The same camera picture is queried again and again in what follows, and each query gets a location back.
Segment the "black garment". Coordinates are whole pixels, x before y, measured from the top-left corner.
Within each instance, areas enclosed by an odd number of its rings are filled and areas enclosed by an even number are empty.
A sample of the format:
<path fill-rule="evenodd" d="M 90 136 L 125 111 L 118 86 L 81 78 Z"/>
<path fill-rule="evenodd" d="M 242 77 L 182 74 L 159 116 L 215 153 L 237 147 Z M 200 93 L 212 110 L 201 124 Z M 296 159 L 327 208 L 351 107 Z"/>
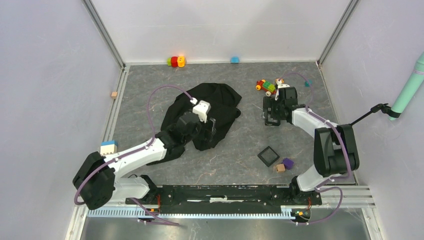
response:
<path fill-rule="evenodd" d="M 209 146 L 195 146 L 194 138 L 200 129 L 199 117 L 192 112 L 192 98 L 210 103 L 207 117 L 216 119 L 216 134 Z M 160 132 L 155 135 L 164 143 L 166 154 L 163 159 L 152 165 L 166 163 L 182 156 L 185 146 L 193 142 L 198 151 L 213 149 L 226 137 L 235 120 L 241 115 L 238 104 L 242 96 L 225 83 L 201 83 L 181 93 L 168 107 L 162 121 Z"/>

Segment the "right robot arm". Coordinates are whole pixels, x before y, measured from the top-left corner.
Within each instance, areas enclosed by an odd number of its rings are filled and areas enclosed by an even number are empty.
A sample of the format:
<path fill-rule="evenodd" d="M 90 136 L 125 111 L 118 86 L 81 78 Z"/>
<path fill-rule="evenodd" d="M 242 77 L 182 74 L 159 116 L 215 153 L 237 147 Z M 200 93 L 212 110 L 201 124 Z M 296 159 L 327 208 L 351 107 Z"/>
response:
<path fill-rule="evenodd" d="M 302 204 L 309 198 L 309 192 L 336 179 L 349 178 L 359 168 L 353 126 L 336 124 L 299 104 L 294 87 L 282 87 L 277 95 L 265 96 L 262 106 L 265 125 L 279 126 L 285 121 L 313 137 L 313 164 L 289 185 L 288 196 L 293 203 Z"/>

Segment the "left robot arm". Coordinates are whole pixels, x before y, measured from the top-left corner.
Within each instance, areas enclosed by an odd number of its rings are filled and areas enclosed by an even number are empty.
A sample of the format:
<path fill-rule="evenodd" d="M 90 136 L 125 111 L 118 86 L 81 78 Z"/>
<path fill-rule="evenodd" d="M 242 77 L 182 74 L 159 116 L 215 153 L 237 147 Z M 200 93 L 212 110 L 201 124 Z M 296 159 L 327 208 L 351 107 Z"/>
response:
<path fill-rule="evenodd" d="M 150 178 L 124 176 L 142 166 L 176 160 L 185 146 L 199 138 L 211 141 L 216 133 L 213 117 L 202 119 L 187 111 L 173 123 L 146 142 L 107 156 L 98 151 L 90 153 L 75 174 L 72 183 L 76 189 L 74 203 L 98 209 L 111 200 L 136 198 L 145 204 L 153 203 L 157 190 Z"/>

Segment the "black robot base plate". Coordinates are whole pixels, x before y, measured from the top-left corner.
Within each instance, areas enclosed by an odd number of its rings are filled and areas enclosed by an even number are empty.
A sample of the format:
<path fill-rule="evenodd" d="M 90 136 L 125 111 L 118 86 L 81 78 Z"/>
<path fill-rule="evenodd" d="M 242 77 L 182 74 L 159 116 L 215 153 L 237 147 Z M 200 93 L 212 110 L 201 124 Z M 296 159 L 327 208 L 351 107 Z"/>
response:
<path fill-rule="evenodd" d="M 162 214 L 277 214 L 282 206 L 322 205 L 320 193 L 287 185 L 162 185 L 138 200 Z"/>

